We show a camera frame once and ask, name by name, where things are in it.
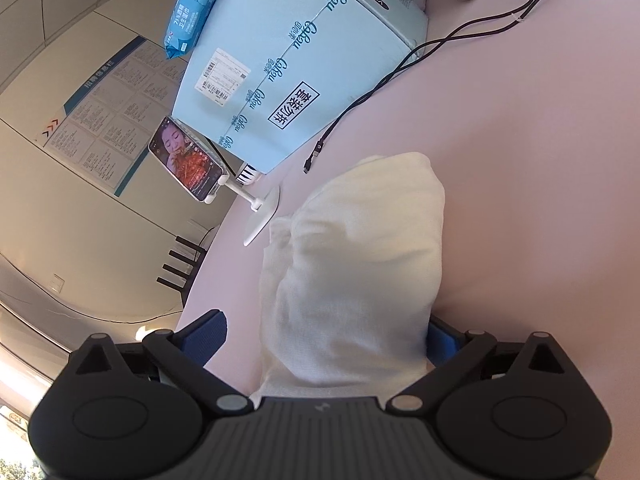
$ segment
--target barcode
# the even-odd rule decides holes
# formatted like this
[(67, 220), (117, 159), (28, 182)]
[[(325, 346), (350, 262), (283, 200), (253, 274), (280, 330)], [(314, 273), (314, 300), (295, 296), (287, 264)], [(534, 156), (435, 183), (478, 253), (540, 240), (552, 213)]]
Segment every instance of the barcode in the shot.
[(212, 61), (211, 63), (209, 63), (209, 66), (207, 66), (207, 69), (205, 70), (204, 73), (204, 77), (207, 78), (209, 77), (209, 74), (211, 74), (211, 71), (213, 70), (213, 67), (215, 67), (216, 62)]
[(217, 86), (212, 85), (211, 83), (207, 83), (205, 82), (202, 87), (204, 89), (207, 89), (209, 91), (209, 93), (215, 94), (218, 97), (220, 97), (223, 101), (226, 101), (227, 99), (229, 99), (229, 94), (226, 93), (225, 91), (221, 90), (220, 88), (218, 88)]

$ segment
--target phone screen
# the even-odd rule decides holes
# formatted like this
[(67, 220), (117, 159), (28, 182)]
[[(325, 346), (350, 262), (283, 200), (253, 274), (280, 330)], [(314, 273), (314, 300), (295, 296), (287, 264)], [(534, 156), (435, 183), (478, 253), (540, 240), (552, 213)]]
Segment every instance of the phone screen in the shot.
[(156, 130), (149, 151), (200, 202), (223, 174), (218, 163), (169, 117)]

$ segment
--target silver screw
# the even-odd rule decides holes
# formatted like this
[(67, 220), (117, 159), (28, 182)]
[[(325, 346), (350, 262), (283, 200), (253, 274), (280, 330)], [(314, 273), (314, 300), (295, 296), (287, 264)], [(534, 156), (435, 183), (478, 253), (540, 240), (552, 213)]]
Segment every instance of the silver screw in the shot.
[(398, 395), (391, 400), (391, 405), (402, 412), (414, 412), (422, 407), (422, 401), (412, 395)]
[(225, 395), (216, 401), (216, 406), (224, 412), (239, 412), (244, 410), (248, 404), (247, 398), (240, 395)]

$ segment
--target blue plastic package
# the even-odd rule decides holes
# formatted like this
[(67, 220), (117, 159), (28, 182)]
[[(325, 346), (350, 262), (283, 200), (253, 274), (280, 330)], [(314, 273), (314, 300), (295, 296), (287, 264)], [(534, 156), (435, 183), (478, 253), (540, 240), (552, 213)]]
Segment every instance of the blue plastic package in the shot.
[(164, 38), (164, 49), (169, 59), (183, 56), (195, 46), (215, 1), (177, 1)]

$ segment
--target folded white fabric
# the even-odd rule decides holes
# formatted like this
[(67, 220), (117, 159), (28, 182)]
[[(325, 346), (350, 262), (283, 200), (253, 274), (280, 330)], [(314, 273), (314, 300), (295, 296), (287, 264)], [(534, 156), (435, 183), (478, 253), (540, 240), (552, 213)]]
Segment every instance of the folded white fabric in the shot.
[(444, 190), (421, 153), (363, 160), (271, 221), (260, 279), (270, 397), (391, 396), (428, 370)]

